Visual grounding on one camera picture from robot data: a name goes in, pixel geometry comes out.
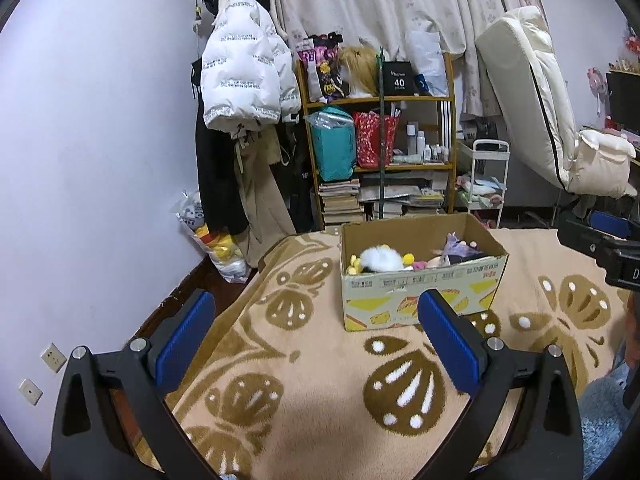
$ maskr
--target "electrical socket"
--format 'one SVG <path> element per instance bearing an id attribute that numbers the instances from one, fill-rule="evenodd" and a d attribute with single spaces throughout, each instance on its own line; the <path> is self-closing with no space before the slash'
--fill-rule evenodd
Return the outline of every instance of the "electrical socket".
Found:
<path id="1" fill-rule="evenodd" d="M 49 345 L 49 348 L 47 348 L 40 357 L 42 357 L 42 360 L 46 362 L 47 366 L 55 373 L 58 373 L 60 368 L 66 363 L 66 357 L 53 343 Z"/>
<path id="2" fill-rule="evenodd" d="M 20 383 L 20 387 L 18 388 L 18 390 L 20 390 L 20 393 L 24 395 L 24 398 L 34 406 L 38 403 L 40 397 L 42 396 L 42 390 L 39 389 L 39 387 L 37 387 L 35 384 L 33 384 L 33 381 L 31 381 L 30 379 L 23 380 Z"/>

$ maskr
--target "metal screw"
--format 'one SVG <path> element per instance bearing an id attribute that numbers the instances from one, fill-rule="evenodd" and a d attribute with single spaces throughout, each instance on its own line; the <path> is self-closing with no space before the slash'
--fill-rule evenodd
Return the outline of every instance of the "metal screw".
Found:
<path id="1" fill-rule="evenodd" d="M 71 352 L 71 355 L 75 359 L 82 359 L 84 357 L 84 354 L 86 354 L 86 348 L 84 346 L 77 346 L 74 348 L 74 351 Z"/>
<path id="2" fill-rule="evenodd" d="M 499 337 L 490 337 L 486 343 L 491 350 L 498 351 L 504 348 L 504 341 Z"/>
<path id="3" fill-rule="evenodd" d="M 135 338 L 129 345 L 134 352 L 140 352 L 146 347 L 146 341 L 141 337 Z"/>
<path id="4" fill-rule="evenodd" d="M 553 357 L 560 357 L 562 355 L 562 349 L 558 345 L 549 345 L 548 350 Z"/>

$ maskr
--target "black box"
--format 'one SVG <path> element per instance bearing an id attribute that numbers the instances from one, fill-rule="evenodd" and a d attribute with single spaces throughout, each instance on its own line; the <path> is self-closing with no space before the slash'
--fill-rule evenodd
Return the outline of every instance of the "black box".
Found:
<path id="1" fill-rule="evenodd" d="M 385 95 L 414 95 L 417 92 L 414 77 L 409 61 L 385 61 L 382 64 Z"/>

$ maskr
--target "folded floor chair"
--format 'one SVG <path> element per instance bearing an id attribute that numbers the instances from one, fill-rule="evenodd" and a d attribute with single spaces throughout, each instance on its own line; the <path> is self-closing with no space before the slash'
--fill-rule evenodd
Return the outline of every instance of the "folded floor chair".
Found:
<path id="1" fill-rule="evenodd" d="M 511 151 L 568 193 L 620 198 L 634 147 L 596 130 L 578 131 L 547 24 L 537 7 L 511 10 L 476 45 L 502 108 Z"/>

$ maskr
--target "white bottle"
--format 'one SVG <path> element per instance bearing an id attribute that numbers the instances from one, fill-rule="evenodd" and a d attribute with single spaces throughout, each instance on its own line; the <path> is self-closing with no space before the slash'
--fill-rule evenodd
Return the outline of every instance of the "white bottle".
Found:
<path id="1" fill-rule="evenodd" d="M 406 154 L 415 155 L 418 153 L 415 140 L 415 126 L 408 124 L 406 126 Z"/>
<path id="2" fill-rule="evenodd" d="M 422 161 L 423 162 L 431 162 L 431 146 L 425 144 L 424 150 L 422 152 Z"/>
<path id="3" fill-rule="evenodd" d="M 418 136 L 415 138 L 415 153 L 420 155 L 420 157 L 424 156 L 424 145 L 427 141 L 424 139 L 424 131 L 419 131 Z"/>

